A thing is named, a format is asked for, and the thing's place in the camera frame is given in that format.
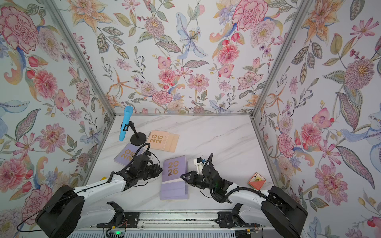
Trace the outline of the peach calendar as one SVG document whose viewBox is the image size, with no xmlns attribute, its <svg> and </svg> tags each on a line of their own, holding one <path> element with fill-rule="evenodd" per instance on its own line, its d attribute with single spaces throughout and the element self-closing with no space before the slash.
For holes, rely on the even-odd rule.
<svg viewBox="0 0 381 238">
<path fill-rule="evenodd" d="M 151 144 L 152 149 L 174 153 L 180 136 L 166 131 L 151 131 L 147 142 Z"/>
</svg>

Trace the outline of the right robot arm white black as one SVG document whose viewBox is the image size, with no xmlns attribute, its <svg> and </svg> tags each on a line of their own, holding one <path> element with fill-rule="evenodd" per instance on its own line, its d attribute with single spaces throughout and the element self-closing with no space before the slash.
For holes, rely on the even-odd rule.
<svg viewBox="0 0 381 238">
<path fill-rule="evenodd" d="M 300 238 L 308 213 L 281 188 L 256 190 L 240 187 L 223 179 L 213 164 L 205 165 L 202 174 L 191 171 L 181 175 L 187 184 L 207 189 L 210 197 L 220 203 L 235 205 L 232 220 L 246 224 L 260 224 L 273 227 L 284 238 Z"/>
</svg>

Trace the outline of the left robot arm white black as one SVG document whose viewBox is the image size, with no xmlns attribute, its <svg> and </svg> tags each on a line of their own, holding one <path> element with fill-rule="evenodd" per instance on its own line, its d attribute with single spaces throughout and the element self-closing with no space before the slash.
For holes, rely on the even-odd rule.
<svg viewBox="0 0 381 238">
<path fill-rule="evenodd" d="M 141 180 L 156 178 L 162 171 L 148 154 L 135 156 L 123 169 L 111 172 L 107 179 L 76 188 L 60 187 L 38 213 L 35 222 L 50 238 L 67 238 L 76 230 L 96 224 L 118 227 L 128 220 L 124 209 L 114 201 L 102 205 L 97 202 L 133 188 Z"/>
</svg>

